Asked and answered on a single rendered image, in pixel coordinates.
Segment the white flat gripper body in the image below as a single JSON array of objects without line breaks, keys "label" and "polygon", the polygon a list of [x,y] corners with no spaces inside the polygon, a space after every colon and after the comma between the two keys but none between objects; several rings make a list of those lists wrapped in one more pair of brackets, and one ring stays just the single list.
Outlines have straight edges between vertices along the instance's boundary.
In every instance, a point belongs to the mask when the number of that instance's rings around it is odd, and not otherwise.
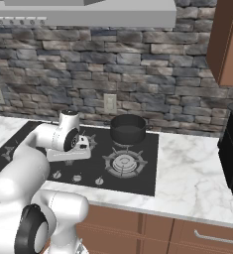
[{"label": "white flat gripper body", "polygon": [[72,149],[68,152],[47,149],[47,159],[49,162],[86,160],[90,157],[91,152],[89,149]]}]

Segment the dark grey cooking pot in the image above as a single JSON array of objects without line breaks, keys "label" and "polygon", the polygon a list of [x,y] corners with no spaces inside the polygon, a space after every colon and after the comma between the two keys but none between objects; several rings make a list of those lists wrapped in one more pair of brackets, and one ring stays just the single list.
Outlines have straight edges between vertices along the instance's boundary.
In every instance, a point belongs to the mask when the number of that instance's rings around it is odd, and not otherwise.
[{"label": "dark grey cooking pot", "polygon": [[136,145],[146,138],[153,126],[135,114],[121,114],[104,123],[110,128],[111,139],[120,145]]}]

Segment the black gas hob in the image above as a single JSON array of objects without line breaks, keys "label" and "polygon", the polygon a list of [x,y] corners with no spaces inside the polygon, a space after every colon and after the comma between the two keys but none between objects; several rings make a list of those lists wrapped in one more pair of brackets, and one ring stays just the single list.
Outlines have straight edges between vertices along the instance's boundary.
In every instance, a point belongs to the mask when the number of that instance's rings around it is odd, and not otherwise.
[{"label": "black gas hob", "polygon": [[[51,182],[148,196],[155,194],[159,150],[157,134],[148,133],[136,145],[120,145],[111,139],[108,129],[82,126],[79,142],[74,149],[89,149],[91,157],[50,162]],[[59,179],[53,178],[56,171],[61,171]],[[81,182],[74,183],[74,175],[81,175]],[[99,177],[104,180],[102,186],[95,183]]]}]

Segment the wide brown cupboard front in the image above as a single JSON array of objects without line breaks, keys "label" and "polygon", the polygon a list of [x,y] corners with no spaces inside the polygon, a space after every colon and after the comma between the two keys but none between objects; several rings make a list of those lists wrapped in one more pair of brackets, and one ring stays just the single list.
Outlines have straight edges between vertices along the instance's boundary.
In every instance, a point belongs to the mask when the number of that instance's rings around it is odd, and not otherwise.
[{"label": "wide brown cupboard front", "polygon": [[90,254],[140,254],[142,223],[140,213],[91,205],[76,229]]}]

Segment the narrow brown cupboard front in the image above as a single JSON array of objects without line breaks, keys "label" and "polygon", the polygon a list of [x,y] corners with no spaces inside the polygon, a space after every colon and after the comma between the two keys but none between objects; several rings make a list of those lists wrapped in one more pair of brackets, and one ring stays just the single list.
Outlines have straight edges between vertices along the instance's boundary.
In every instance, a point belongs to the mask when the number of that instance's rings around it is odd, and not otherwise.
[{"label": "narrow brown cupboard front", "polygon": [[167,254],[173,225],[172,218],[147,214],[144,219],[141,254]]}]

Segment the grey range hood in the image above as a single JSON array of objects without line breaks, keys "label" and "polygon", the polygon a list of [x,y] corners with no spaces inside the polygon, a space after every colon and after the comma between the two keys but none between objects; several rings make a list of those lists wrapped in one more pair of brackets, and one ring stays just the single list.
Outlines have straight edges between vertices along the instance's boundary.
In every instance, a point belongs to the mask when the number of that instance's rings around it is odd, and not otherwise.
[{"label": "grey range hood", "polygon": [[173,28],[175,0],[0,0],[0,25]]}]

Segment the brown drawer front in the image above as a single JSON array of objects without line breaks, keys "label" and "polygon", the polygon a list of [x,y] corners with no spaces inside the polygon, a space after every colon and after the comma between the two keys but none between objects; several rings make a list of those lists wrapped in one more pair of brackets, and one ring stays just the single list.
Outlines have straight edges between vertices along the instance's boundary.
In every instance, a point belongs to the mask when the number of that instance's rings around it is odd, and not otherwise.
[{"label": "brown drawer front", "polygon": [[233,228],[176,219],[168,254],[233,254],[233,244],[197,238],[200,234],[232,239]]}]

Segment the brown wall cupboard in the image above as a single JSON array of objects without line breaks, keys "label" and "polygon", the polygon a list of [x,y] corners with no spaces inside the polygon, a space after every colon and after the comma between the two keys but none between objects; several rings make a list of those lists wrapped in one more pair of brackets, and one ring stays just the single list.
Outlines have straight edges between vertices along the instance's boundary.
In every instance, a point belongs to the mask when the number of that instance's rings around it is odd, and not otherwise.
[{"label": "brown wall cupboard", "polygon": [[218,85],[233,87],[233,0],[217,0],[206,61]]}]

